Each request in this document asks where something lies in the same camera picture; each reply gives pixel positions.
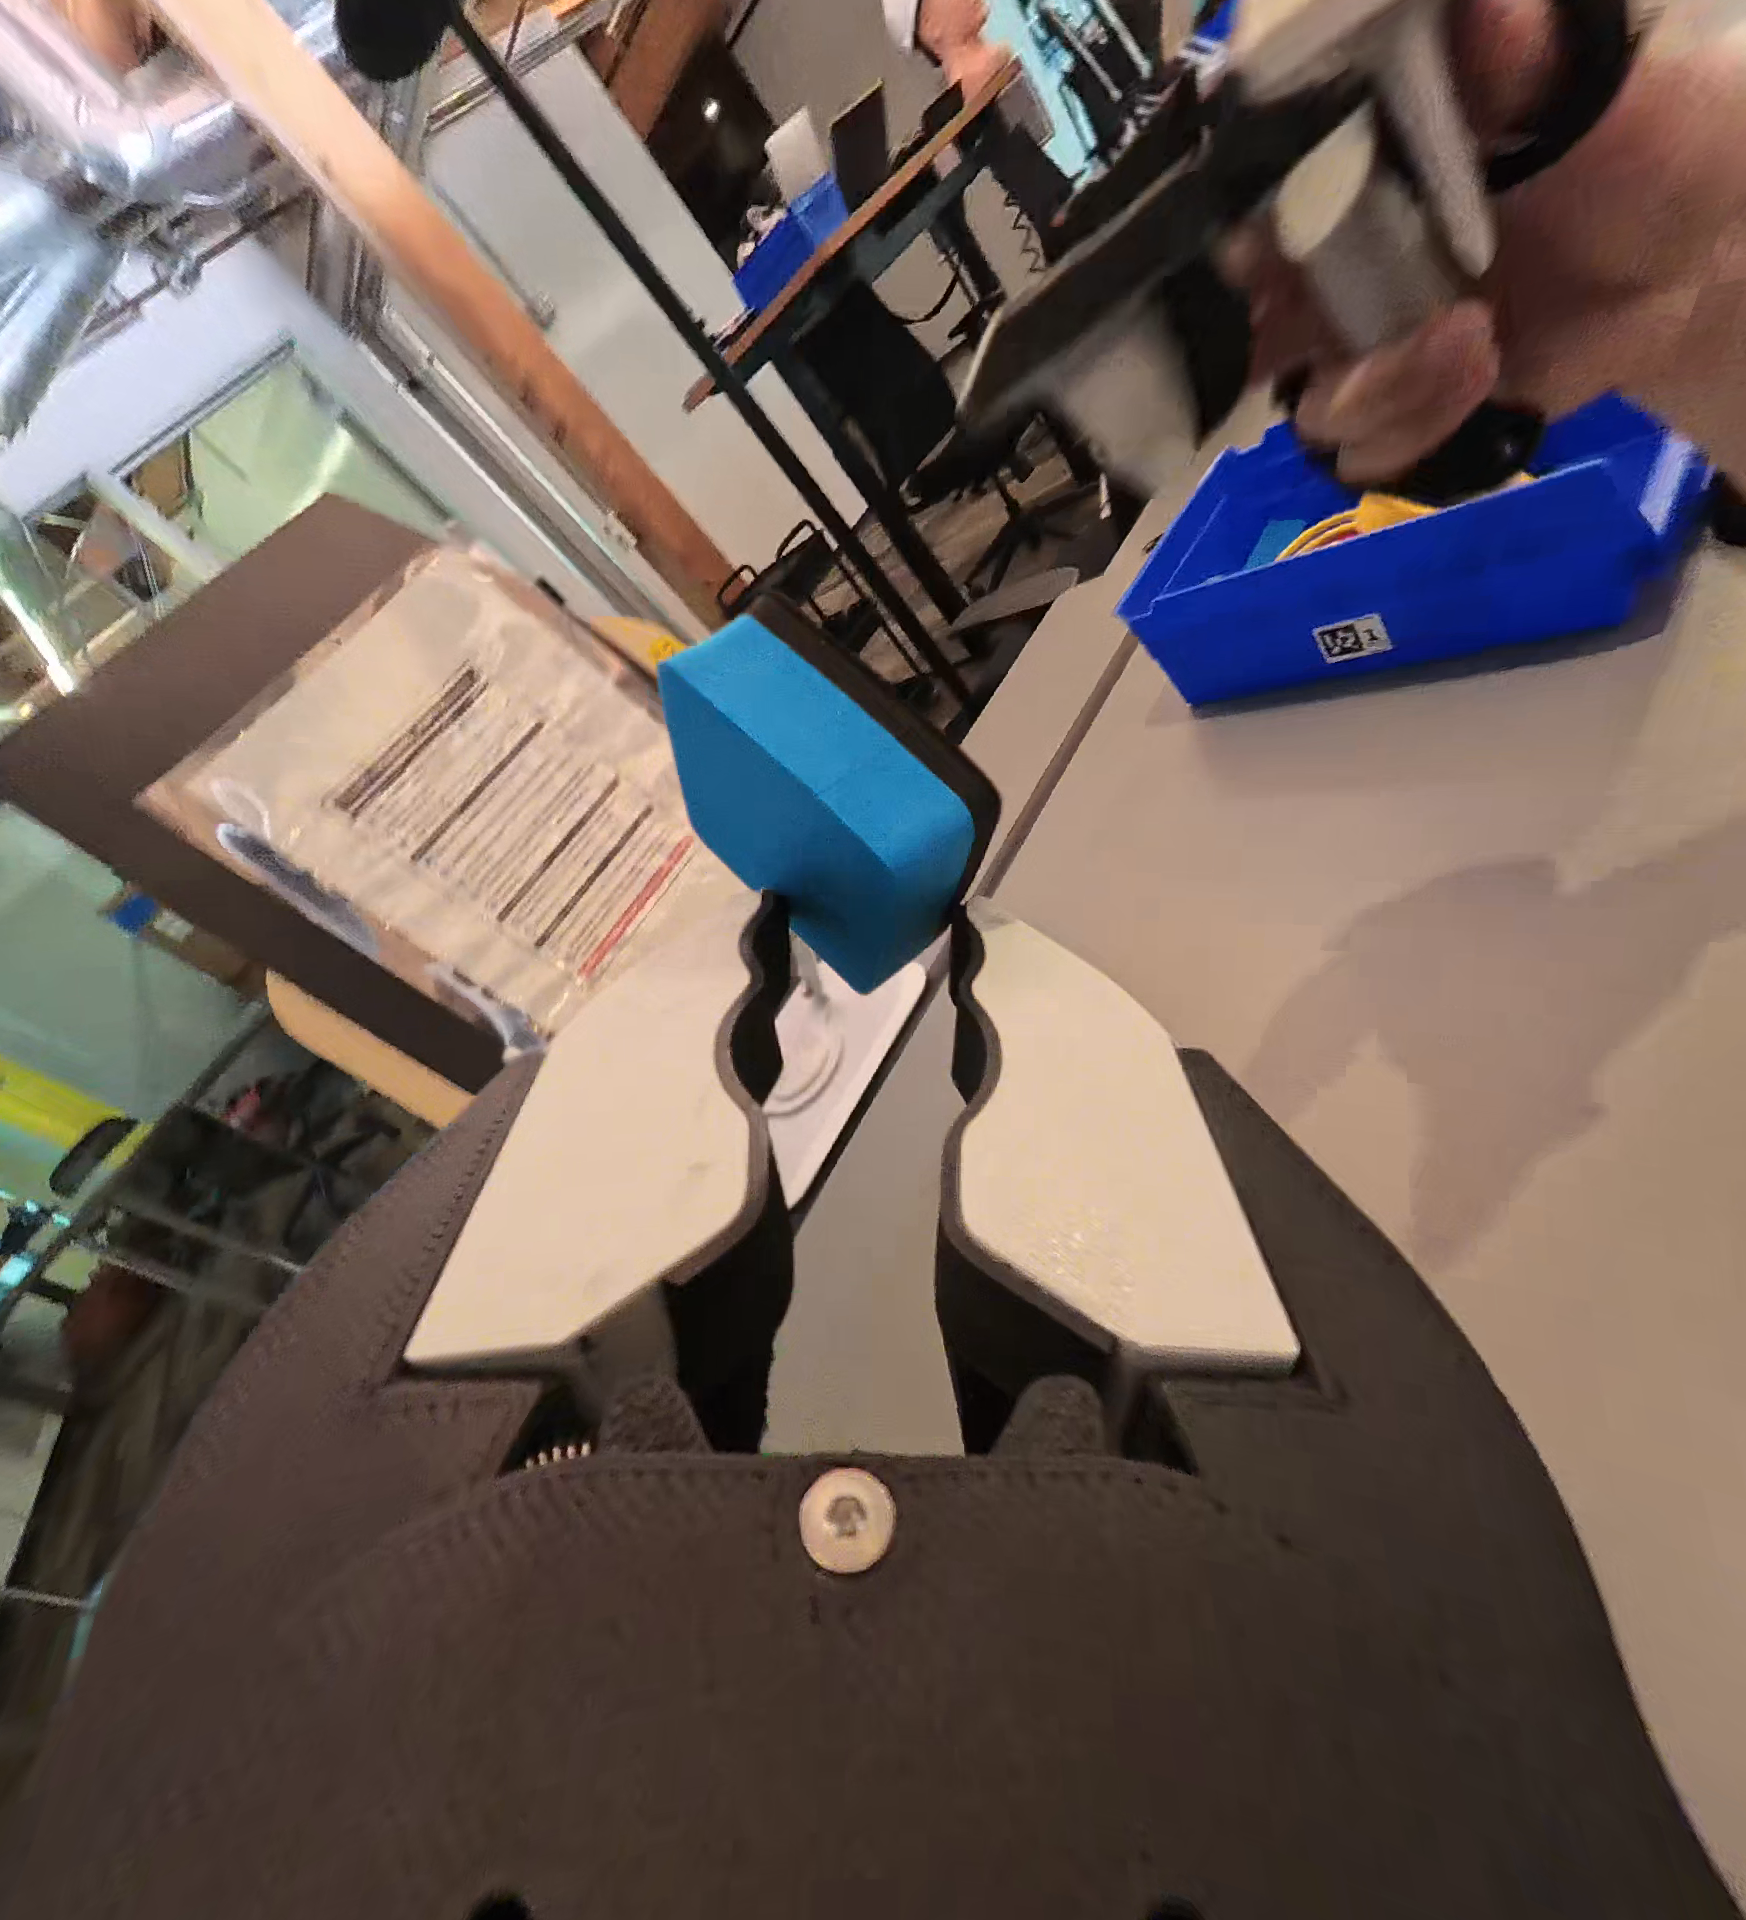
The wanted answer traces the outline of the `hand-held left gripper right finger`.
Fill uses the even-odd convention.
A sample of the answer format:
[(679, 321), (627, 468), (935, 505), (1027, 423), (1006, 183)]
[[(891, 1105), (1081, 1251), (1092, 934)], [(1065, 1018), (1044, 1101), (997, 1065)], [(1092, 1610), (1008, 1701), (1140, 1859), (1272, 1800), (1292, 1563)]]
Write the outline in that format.
[(954, 944), (942, 1325), (997, 1379), (1282, 1379), (1302, 1342), (1189, 1071), (1109, 975), (992, 900)]

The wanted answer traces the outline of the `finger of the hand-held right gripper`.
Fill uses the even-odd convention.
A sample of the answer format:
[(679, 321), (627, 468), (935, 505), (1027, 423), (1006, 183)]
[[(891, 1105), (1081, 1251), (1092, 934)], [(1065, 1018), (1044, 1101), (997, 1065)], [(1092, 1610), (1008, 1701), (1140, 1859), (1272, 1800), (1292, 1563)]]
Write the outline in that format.
[(1067, 360), (1063, 412), (1123, 490), (1169, 490), (1201, 442), (1196, 389), (1169, 324), (1105, 324)]

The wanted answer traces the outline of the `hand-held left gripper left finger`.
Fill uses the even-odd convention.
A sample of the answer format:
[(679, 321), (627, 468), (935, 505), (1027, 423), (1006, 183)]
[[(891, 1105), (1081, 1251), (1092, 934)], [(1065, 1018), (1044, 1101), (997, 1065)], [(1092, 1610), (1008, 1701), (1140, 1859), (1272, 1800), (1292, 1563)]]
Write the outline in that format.
[(741, 1030), (787, 997), (787, 915), (745, 893), (650, 949), (545, 1048), (408, 1334), (416, 1373), (597, 1373), (660, 1331), (663, 1291), (761, 1220), (765, 1093)]

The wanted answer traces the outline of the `blue plastic bin with tag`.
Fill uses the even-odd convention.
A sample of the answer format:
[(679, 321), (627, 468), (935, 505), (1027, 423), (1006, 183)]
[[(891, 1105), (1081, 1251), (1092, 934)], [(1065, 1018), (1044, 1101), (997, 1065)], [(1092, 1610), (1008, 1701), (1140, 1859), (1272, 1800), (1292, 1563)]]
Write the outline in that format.
[(1191, 708), (1600, 634), (1676, 575), (1711, 475), (1604, 395), (1509, 486), (1379, 527), (1277, 423), (1217, 457), (1116, 614)]

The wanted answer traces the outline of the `blue foam eraser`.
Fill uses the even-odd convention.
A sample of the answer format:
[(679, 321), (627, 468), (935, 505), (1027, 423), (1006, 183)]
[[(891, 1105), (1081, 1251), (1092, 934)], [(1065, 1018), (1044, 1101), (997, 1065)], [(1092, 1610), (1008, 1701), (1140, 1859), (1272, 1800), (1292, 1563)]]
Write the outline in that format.
[(765, 591), (655, 683), (702, 844), (871, 996), (945, 933), (1002, 817), (958, 742)]

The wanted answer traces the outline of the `wooden standing desk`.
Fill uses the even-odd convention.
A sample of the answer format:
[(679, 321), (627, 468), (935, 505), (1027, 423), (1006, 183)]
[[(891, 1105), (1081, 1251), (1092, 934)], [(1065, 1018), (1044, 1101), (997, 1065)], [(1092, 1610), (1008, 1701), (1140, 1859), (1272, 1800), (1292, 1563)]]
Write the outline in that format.
[(1003, 103), (1025, 80), (1020, 58), (1008, 56), (992, 71), (973, 99), (937, 126), (921, 148), (907, 157), (871, 197), (835, 230), (797, 276), (716, 347), (714, 372), (704, 374), (683, 395), (693, 415), (728, 376), (748, 384), (774, 367), (840, 300), (849, 284), (872, 286), (909, 251), (911, 243), (956, 205), (990, 168), (990, 150), (1006, 125)]

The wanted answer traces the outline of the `grey desk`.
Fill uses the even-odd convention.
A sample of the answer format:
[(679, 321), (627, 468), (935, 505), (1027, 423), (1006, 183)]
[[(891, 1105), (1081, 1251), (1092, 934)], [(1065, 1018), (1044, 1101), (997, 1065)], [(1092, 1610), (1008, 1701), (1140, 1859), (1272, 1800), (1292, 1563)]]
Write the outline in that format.
[(1114, 616), (1163, 529), (971, 731), (981, 886), (1210, 1051), (1460, 1322), (1746, 1912), (1746, 557), (1528, 660), (1196, 716)]

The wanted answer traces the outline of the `person's right hand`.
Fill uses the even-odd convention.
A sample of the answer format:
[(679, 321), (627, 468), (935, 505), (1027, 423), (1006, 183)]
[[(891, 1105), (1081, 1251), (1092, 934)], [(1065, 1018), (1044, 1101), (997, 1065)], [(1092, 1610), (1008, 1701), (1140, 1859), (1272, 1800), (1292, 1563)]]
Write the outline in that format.
[(1295, 432), (1352, 485), (1402, 476), (1484, 400), (1625, 395), (1746, 494), (1746, 60), (1652, 45), (1565, 158), (1501, 200), (1479, 292), (1358, 356), (1270, 231), (1237, 230), (1254, 376), (1304, 374)]

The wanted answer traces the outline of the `black office chair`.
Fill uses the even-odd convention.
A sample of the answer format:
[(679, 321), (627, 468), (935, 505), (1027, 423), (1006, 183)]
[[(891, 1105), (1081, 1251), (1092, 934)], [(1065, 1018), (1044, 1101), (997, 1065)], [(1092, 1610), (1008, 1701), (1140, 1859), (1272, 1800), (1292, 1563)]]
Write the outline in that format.
[[(909, 566), (928, 561), (918, 580), (934, 612), (949, 620), (969, 609), (968, 588), (1003, 586), (1014, 557), (1052, 539), (1054, 516), (1101, 494), (1101, 472), (1084, 448), (1049, 423), (1045, 432), (1073, 483), (1030, 507), (1017, 502), (1006, 481), (1033, 470), (1022, 451), (1027, 427), (993, 434), (962, 427), (949, 374), (859, 282), (780, 353), (778, 372), (799, 392), (840, 467), (872, 483), (867, 499), (899, 558)], [(995, 497), (1006, 518), (966, 575), (966, 586), (956, 586), (915, 530), (915, 516), (968, 494)]]

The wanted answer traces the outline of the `white stand base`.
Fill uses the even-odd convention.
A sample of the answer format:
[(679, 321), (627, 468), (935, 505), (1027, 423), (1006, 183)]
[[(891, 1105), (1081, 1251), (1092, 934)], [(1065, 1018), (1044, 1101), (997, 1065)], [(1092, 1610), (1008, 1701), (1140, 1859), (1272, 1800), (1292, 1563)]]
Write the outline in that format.
[(793, 944), (793, 963), (793, 987), (774, 1021), (780, 1071), (765, 1097), (765, 1122), (782, 1198), (797, 1212), (844, 1139), (929, 977), (913, 961), (860, 996), (803, 940)]

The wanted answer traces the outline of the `blue storage bin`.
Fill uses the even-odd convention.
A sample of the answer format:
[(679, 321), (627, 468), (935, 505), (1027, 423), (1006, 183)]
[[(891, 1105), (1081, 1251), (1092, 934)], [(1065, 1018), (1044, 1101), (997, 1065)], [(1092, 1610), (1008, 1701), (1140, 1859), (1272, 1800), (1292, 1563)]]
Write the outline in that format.
[(822, 173), (791, 205), (778, 206), (754, 233), (733, 273), (745, 311), (765, 313), (849, 219), (850, 208), (835, 173)]

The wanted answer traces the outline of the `dark laptop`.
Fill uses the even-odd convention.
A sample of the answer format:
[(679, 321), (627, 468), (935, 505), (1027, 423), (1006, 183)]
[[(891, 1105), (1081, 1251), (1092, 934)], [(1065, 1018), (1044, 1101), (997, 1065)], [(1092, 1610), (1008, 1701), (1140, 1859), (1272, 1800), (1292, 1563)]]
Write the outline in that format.
[(765, 143), (767, 164), (785, 200), (835, 178), (847, 205), (859, 206), (884, 183), (888, 138), (884, 87), (874, 85), (831, 119), (821, 135), (811, 108), (780, 122)]

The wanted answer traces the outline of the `black utility cart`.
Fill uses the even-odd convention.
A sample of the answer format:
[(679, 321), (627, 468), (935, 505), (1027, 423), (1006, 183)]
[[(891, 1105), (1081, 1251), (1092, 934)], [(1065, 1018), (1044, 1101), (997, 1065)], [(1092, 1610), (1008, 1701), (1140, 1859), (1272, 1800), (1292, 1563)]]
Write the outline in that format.
[(943, 722), (958, 709), (956, 691), (934, 678), (891, 609), (811, 516), (794, 520), (765, 562), (737, 564), (716, 588), (716, 605), (727, 618), (765, 616), (768, 596), (789, 604), (835, 648), (891, 685), (913, 711)]

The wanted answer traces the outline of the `black floor lamp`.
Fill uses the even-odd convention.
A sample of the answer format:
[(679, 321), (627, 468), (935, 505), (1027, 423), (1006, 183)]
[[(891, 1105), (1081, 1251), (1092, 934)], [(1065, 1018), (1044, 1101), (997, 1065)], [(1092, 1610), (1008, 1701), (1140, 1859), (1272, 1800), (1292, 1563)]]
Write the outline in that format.
[(700, 370), (709, 376), (716, 394), (737, 411), (753, 436), (765, 446), (789, 485), (812, 508), (827, 536), (835, 542), (840, 569), (865, 586), (888, 616), (888, 623), (906, 640), (925, 676), (943, 685), (954, 711), (945, 724), (949, 738), (962, 738), (978, 714), (976, 693), (934, 640), (929, 628), (915, 616), (888, 571), (860, 541), (856, 523), (840, 514), (831, 492), (799, 459), (780, 428), (753, 397), (746, 384), (727, 363), (714, 338), (700, 324), (690, 306), (677, 295), (668, 276), (650, 257), (636, 231), (621, 218), (614, 200), (599, 188), (589, 170), (554, 128), (545, 112), (525, 92), (507, 60), (498, 56), (485, 35), (472, 23), (459, 2), (335, 2), (333, 22), (350, 66), (365, 78), (393, 83), (421, 73), (438, 52), (443, 36), (452, 35), (470, 56), (478, 74), (491, 85), (515, 125), (548, 158), (551, 170), (573, 193), (576, 202), (609, 243), (621, 264), (633, 273), (646, 295), (655, 304), (679, 342), (693, 352)]

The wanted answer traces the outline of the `silver ventilation duct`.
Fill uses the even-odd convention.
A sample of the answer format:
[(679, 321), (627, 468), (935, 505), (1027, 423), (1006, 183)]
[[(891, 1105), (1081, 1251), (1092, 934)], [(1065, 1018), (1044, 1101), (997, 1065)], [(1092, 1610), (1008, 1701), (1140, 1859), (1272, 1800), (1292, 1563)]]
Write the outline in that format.
[(117, 74), (48, 4), (0, 4), (0, 451), (129, 255), (244, 210), (275, 166), (182, 49)]

